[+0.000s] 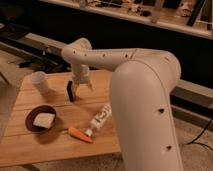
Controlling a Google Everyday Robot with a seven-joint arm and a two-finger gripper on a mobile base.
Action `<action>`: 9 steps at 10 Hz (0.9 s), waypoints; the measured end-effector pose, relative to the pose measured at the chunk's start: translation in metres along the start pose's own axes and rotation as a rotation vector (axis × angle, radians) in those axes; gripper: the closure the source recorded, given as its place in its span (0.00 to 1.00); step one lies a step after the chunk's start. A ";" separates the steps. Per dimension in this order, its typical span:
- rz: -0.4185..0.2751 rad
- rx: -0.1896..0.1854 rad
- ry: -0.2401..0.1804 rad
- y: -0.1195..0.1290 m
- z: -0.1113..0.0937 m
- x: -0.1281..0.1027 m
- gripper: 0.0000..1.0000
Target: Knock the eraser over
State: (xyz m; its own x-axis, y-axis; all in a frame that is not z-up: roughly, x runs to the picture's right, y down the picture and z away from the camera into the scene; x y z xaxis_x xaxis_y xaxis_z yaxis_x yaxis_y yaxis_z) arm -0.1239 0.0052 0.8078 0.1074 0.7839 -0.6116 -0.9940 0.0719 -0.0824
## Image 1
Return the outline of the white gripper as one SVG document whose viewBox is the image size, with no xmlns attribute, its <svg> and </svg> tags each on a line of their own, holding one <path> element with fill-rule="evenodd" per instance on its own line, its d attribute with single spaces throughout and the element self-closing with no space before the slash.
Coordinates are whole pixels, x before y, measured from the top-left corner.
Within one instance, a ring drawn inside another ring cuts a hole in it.
<svg viewBox="0 0 213 171">
<path fill-rule="evenodd" d="M 77 90 L 80 84 L 87 84 L 88 88 L 93 90 L 92 83 L 89 77 L 89 67 L 87 65 L 72 64 L 72 80 L 74 81 L 72 86 L 74 100 L 77 99 Z"/>
</svg>

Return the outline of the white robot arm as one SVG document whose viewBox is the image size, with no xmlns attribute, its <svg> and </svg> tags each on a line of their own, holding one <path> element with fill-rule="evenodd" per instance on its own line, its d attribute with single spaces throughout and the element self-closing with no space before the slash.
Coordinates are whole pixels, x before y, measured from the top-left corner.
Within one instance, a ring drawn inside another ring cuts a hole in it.
<svg viewBox="0 0 213 171">
<path fill-rule="evenodd" d="M 76 85 L 88 68 L 112 72 L 109 96 L 126 171 L 183 171 L 170 105 L 181 76 L 178 59 L 164 50 L 92 48 L 80 38 L 62 48 Z"/>
</svg>

